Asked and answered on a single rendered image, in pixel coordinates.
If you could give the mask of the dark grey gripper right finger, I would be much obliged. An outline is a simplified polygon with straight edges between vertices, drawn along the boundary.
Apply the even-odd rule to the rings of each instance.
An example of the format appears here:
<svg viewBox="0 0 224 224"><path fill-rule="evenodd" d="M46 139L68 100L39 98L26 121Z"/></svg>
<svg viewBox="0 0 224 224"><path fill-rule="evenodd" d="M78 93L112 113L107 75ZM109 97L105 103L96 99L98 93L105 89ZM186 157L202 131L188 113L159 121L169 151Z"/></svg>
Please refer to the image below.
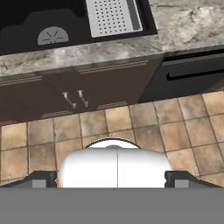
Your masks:
<svg viewBox="0 0 224 224"><path fill-rule="evenodd" d="M216 187L219 186L199 180L188 171L166 171L164 173L165 188L195 188L195 187Z"/></svg>

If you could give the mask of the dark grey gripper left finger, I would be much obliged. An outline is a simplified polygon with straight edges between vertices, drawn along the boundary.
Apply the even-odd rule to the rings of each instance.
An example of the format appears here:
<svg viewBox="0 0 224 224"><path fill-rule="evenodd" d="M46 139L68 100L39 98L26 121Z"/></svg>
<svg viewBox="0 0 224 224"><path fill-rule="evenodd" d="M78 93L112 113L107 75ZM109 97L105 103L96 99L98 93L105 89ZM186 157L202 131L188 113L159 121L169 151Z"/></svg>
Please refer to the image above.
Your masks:
<svg viewBox="0 0 224 224"><path fill-rule="evenodd" d="M56 171L33 171L26 178L2 185L4 188L55 188L57 172Z"/></svg>

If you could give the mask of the white round object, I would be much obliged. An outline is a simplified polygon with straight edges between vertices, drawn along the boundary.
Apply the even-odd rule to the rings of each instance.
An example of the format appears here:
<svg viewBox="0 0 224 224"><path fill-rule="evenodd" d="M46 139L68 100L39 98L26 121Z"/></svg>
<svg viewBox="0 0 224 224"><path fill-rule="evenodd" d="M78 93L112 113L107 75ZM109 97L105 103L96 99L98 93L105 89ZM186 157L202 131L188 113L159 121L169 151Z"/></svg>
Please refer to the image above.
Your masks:
<svg viewBox="0 0 224 224"><path fill-rule="evenodd" d="M59 168L63 188L163 188L172 165L161 152L104 138L70 152Z"/></svg>

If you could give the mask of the dark brown cupboard door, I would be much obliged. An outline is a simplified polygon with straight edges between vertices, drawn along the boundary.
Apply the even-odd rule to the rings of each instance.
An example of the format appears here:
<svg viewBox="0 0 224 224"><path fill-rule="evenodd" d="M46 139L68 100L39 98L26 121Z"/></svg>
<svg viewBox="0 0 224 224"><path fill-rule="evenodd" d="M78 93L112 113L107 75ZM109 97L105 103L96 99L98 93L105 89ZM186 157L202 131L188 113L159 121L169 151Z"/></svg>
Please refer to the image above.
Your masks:
<svg viewBox="0 0 224 224"><path fill-rule="evenodd" d="M147 59L117 66L72 71L80 82L78 90L83 90L86 108L78 95L78 111L117 107L136 103L151 77L161 64L160 58Z"/></svg>
<svg viewBox="0 0 224 224"><path fill-rule="evenodd" d="M0 123L71 114L78 108L79 85L75 72L0 82ZM69 93L76 109L64 99L63 92Z"/></svg>

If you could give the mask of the black dishwasher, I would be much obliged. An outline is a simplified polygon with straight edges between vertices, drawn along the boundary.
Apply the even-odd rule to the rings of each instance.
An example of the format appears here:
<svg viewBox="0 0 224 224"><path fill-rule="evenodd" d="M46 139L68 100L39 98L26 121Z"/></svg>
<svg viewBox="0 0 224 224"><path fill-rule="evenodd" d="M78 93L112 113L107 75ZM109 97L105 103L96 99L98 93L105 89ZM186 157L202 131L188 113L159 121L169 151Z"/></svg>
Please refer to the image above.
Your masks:
<svg viewBox="0 0 224 224"><path fill-rule="evenodd" d="M204 94L224 87L224 73L204 75L181 80L167 80L166 75L179 76L224 68L224 52L165 59L151 78L140 102Z"/></svg>

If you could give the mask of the grey round sink drain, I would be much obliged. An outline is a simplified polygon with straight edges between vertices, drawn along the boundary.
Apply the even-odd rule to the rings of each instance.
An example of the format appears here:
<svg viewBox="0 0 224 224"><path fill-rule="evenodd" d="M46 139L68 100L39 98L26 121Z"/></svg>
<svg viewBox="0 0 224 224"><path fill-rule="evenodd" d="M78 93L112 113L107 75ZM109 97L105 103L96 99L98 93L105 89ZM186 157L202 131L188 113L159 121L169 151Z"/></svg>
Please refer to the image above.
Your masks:
<svg viewBox="0 0 224 224"><path fill-rule="evenodd" d="M69 40L67 32L58 26L45 28L38 35L38 45L44 46L49 44L64 43Z"/></svg>

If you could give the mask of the black kitchen sink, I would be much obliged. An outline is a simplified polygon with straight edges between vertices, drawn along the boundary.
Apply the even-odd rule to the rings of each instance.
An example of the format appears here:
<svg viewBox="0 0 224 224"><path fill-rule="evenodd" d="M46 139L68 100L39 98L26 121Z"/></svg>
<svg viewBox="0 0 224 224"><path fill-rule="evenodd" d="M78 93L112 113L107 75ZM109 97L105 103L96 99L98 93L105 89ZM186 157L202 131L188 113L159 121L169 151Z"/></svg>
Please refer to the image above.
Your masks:
<svg viewBox="0 0 224 224"><path fill-rule="evenodd" d="M92 38L86 0L0 0L0 56L157 34L148 0L136 4L142 31ZM69 40L38 45L40 32L51 26L63 28Z"/></svg>

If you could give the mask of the grey perforated sink rack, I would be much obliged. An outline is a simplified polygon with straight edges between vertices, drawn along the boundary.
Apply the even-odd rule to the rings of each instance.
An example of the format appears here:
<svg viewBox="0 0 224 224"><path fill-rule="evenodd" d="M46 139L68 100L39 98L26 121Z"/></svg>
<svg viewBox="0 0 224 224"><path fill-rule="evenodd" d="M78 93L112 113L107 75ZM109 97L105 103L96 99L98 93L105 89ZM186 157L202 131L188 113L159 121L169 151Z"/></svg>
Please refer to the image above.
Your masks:
<svg viewBox="0 0 224 224"><path fill-rule="evenodd" d="M136 0L86 0L92 38L143 30Z"/></svg>

